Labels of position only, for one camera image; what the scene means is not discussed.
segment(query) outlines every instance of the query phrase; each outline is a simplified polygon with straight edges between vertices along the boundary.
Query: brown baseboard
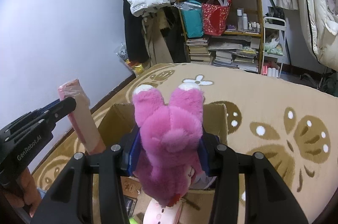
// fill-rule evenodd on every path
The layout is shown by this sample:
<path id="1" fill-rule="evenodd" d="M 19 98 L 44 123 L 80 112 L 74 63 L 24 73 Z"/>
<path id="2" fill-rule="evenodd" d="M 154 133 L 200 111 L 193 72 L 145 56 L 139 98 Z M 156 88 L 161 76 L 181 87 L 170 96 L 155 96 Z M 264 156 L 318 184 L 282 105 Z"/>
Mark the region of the brown baseboard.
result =
<path id="1" fill-rule="evenodd" d="M 309 74 L 314 80 L 319 81 L 322 78 L 322 74 L 315 72 L 315 71 L 311 71 L 308 69 L 304 69 L 301 67 L 294 67 L 294 66 L 290 66 L 290 65 L 283 65 L 283 69 L 282 71 L 290 73 L 292 75 L 303 75 L 304 73 Z"/>
<path id="2" fill-rule="evenodd" d="M 122 83 L 120 83 L 116 88 L 110 91 L 106 96 L 104 96 L 95 106 L 93 106 L 90 112 L 93 114 L 97 111 L 101 106 L 103 106 L 107 101 L 109 101 L 115 94 L 117 94 L 121 89 L 123 89 L 126 85 L 128 85 L 132 80 L 136 78 L 136 75 L 133 73 L 127 79 L 125 79 Z M 50 149 L 50 151 L 43 157 L 41 162 L 36 166 L 36 168 L 32 171 L 32 175 L 35 171 L 41 166 L 41 164 L 52 154 L 52 152 L 62 144 L 63 141 L 67 139 L 74 132 L 74 128 L 71 127 L 64 136 Z"/>

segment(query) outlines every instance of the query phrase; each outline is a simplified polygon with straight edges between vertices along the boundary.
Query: pink package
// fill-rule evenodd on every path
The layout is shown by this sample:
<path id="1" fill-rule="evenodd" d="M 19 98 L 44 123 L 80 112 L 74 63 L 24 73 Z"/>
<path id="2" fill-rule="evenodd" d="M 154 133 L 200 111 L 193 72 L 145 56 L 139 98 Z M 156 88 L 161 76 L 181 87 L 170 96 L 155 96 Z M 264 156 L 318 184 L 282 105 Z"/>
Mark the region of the pink package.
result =
<path id="1" fill-rule="evenodd" d="M 181 84 L 164 104 L 150 85 L 134 90 L 135 121 L 142 149 L 134 172 L 146 194 L 173 206 L 202 172 L 197 147 L 202 137 L 203 93 L 195 83 Z"/>
<path id="2" fill-rule="evenodd" d="M 88 154 L 103 152 L 106 147 L 90 112 L 89 98 L 83 91 L 79 80 L 67 82 L 60 86 L 57 91 L 60 100 L 66 97 L 73 97 L 76 100 L 76 108 L 68 115 L 68 118 Z"/>

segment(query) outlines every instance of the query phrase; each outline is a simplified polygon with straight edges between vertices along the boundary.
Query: bookshelf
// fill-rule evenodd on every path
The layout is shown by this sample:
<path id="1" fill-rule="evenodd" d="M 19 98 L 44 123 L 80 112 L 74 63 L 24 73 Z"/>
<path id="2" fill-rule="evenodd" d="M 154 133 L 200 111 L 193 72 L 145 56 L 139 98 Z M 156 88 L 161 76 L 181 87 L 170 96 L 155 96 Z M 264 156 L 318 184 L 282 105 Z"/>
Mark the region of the bookshelf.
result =
<path id="1" fill-rule="evenodd" d="M 233 31 L 225 31 L 223 35 L 242 35 L 242 36 L 251 36 L 251 37 L 257 37 L 260 39 L 260 46 L 258 49 L 258 73 L 261 72 L 262 68 L 262 60 L 263 60 L 263 10 L 262 10 L 262 0 L 256 0 L 256 10 L 250 10 L 251 13 L 254 13 L 257 16 L 257 22 L 261 25 L 261 33 L 249 33 L 249 32 L 233 32 Z M 190 56 L 189 56 L 189 48 L 186 45 L 187 42 L 187 32 L 185 30 L 184 22 L 183 22 L 183 16 L 181 13 L 181 10 L 179 9 L 180 13 L 180 20 L 183 28 L 183 34 L 185 39 L 185 56 L 187 58 L 187 61 L 190 62 Z"/>

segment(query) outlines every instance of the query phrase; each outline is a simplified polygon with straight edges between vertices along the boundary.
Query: silver screw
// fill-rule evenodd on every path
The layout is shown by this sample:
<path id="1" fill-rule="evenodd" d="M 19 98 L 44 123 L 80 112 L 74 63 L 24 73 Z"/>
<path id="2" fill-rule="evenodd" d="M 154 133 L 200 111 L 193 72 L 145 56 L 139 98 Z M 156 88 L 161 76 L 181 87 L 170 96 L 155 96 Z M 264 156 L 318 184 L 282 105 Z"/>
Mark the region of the silver screw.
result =
<path id="1" fill-rule="evenodd" d="M 83 153 L 75 153 L 75 154 L 74 154 L 74 158 L 75 158 L 76 160 L 81 159 L 82 156 L 83 156 Z"/>
<path id="2" fill-rule="evenodd" d="M 217 149 L 218 149 L 219 151 L 226 151 L 226 145 L 224 145 L 224 144 L 219 144 L 219 145 L 217 145 Z"/>
<path id="3" fill-rule="evenodd" d="M 263 153 L 260 153 L 260 152 L 256 152 L 256 153 L 255 153 L 255 157 L 256 157 L 257 159 L 263 159 L 263 158 L 264 158 L 264 154 L 263 154 Z"/>
<path id="4" fill-rule="evenodd" d="M 110 148 L 112 151 L 119 151 L 121 149 L 121 146 L 116 144 L 116 145 L 112 145 Z"/>

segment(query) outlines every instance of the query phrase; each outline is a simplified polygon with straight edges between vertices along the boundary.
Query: pink plush toy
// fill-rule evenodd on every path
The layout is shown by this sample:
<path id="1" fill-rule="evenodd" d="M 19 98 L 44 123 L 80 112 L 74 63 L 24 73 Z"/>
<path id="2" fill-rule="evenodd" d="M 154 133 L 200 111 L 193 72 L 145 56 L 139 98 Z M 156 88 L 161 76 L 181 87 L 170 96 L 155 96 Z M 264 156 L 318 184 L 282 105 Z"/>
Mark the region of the pink plush toy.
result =
<path id="1" fill-rule="evenodd" d="M 134 90 L 135 120 L 141 154 L 134 172 L 146 194 L 173 206 L 202 172 L 197 147 L 202 137 L 203 93 L 195 83 L 181 84 L 164 104 L 151 85 Z"/>

